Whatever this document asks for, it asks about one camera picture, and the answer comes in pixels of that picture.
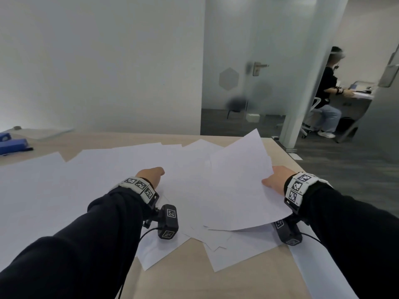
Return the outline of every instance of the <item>black hair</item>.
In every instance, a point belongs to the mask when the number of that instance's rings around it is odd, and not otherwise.
[[[342,50],[341,48],[339,48],[338,46],[333,46],[333,47],[331,48],[331,52],[338,53],[338,52],[343,52],[343,50]],[[335,56],[336,56],[336,54],[330,55],[330,56],[328,57],[327,63],[330,62]]]

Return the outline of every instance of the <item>light wood tabletop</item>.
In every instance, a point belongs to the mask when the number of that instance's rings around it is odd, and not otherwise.
[[[65,161],[83,149],[106,149],[161,142],[188,145],[198,139],[227,146],[239,137],[70,132],[45,140],[28,139],[34,151],[0,158],[0,165],[59,152]],[[262,139],[273,165],[301,167],[271,138]],[[128,273],[122,298],[311,298],[287,245],[214,273],[200,241],[190,239],[147,271],[137,258]]]

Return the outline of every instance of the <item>black t-shirt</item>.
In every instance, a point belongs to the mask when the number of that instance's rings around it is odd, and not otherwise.
[[[319,105],[316,106],[316,108],[323,107],[324,105],[328,105],[330,103],[330,94],[324,92],[324,90],[333,88],[335,86],[337,86],[337,78],[334,76],[334,70],[332,70],[331,67],[326,67],[316,93],[316,97],[321,98],[322,100]]]

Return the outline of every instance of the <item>black device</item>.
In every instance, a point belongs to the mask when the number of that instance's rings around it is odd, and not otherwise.
[[[273,222],[272,225],[283,243],[289,246],[296,246],[302,242],[302,233],[297,226],[297,223],[300,221],[301,218],[292,213],[284,219]]]
[[[158,222],[158,237],[161,239],[172,239],[179,230],[177,221],[177,210],[173,205],[163,205],[161,209],[155,208],[153,216],[146,220],[143,224],[145,228],[149,228],[153,221]]]

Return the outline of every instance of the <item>hand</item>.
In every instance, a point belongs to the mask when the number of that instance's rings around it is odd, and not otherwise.
[[[275,190],[278,194],[284,196],[284,184],[287,179],[296,174],[295,171],[288,169],[285,166],[273,166],[274,174],[269,178],[262,180],[262,184]]]
[[[349,89],[344,89],[343,95],[346,98],[352,98],[355,96],[355,93],[353,92],[353,90],[349,90]]]
[[[152,184],[155,190],[163,174],[165,174],[164,169],[162,167],[156,167],[152,169],[141,170],[136,174],[136,177],[147,179]]]

